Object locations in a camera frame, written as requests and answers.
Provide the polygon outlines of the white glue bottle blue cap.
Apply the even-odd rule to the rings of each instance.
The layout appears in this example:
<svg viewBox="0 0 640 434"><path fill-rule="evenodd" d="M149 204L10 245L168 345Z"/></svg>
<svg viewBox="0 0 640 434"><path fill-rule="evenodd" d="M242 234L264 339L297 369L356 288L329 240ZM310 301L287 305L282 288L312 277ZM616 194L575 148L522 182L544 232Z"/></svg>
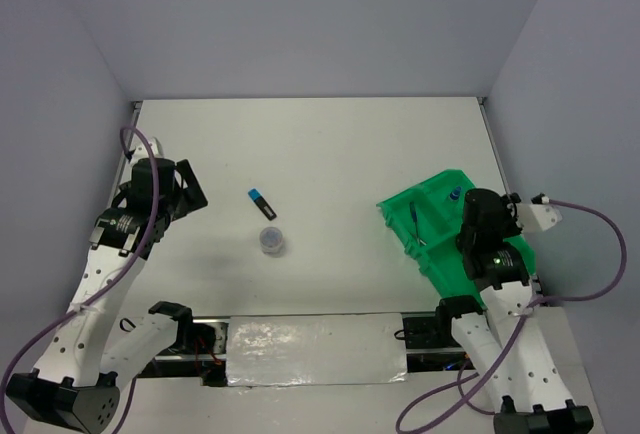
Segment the white glue bottle blue cap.
<svg viewBox="0 0 640 434"><path fill-rule="evenodd" d="M448 199L451 202L457 202L460 199L461 193L462 193L462 187L456 186L448 195Z"/></svg>

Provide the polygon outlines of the blue cap highlighter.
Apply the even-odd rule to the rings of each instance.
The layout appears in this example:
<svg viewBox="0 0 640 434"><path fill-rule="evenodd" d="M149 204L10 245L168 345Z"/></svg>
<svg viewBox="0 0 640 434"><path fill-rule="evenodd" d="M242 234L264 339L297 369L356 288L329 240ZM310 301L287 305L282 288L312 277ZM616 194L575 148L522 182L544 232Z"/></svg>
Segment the blue cap highlighter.
<svg viewBox="0 0 640 434"><path fill-rule="evenodd" d="M275 213L273 208L257 189L249 190L248 196L269 221L273 221L277 218L277 214Z"/></svg>

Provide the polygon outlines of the blue ballpoint pen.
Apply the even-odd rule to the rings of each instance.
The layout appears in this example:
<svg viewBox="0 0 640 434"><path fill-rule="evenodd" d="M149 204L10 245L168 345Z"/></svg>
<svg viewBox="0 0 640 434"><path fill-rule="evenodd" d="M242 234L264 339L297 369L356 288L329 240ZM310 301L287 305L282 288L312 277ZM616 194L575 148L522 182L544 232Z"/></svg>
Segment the blue ballpoint pen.
<svg viewBox="0 0 640 434"><path fill-rule="evenodd" d="M413 222L413 225L414 225L414 234L415 234L416 242L420 246L424 246L424 245L426 245L426 243L422 240L422 238L420 236L417 209L416 209L415 202L413 202L413 201L411 201L409 203L409 212L410 212L410 216L411 216L411 219L412 219L412 222Z"/></svg>

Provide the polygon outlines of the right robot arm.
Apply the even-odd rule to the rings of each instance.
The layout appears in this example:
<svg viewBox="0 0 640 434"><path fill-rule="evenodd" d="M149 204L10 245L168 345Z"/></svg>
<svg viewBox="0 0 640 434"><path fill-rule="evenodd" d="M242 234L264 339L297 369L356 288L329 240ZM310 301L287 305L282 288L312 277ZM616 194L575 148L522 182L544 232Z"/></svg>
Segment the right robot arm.
<svg viewBox="0 0 640 434"><path fill-rule="evenodd" d="M594 419L562 380L535 317L537 297L523 255L510 243L562 219L545 197L524 204L515 194L466 192L455 246L479 295L442 300L435 334L469 355L491 400L497 433L588 433Z"/></svg>

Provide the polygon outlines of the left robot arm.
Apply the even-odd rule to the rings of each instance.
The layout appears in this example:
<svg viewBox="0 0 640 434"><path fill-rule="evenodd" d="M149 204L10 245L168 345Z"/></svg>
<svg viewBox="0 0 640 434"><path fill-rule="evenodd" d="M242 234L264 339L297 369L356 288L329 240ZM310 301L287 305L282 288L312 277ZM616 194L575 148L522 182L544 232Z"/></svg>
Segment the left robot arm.
<svg viewBox="0 0 640 434"><path fill-rule="evenodd" d="M107 340L124 298L170 224L208 201L189 161L140 159L131 179L97 219L87 264L65 322L27 373L11 370L5 395L29 418L102 433L114 421L122 390L165 349L189 350L196 339L190 308L154 304L114 346Z"/></svg>

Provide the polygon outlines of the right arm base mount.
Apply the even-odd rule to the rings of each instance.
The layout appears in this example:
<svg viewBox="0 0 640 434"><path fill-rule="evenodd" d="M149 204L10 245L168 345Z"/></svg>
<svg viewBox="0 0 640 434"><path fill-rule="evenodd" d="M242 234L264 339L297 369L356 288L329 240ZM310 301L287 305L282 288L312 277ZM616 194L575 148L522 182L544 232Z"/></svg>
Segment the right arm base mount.
<svg viewBox="0 0 640 434"><path fill-rule="evenodd" d="M406 349L409 373L455 372L466 360L463 348L440 332L434 312L403 314L394 338Z"/></svg>

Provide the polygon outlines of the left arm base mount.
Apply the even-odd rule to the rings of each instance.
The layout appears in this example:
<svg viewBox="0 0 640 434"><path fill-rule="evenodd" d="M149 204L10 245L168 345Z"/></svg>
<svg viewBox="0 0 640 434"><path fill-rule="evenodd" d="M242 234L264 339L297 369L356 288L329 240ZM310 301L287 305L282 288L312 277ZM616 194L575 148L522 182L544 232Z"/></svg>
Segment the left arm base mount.
<svg viewBox="0 0 640 434"><path fill-rule="evenodd" d="M195 318L187 340L161 351L139 377L192 379L201 386L226 387L229 324L229 318Z"/></svg>

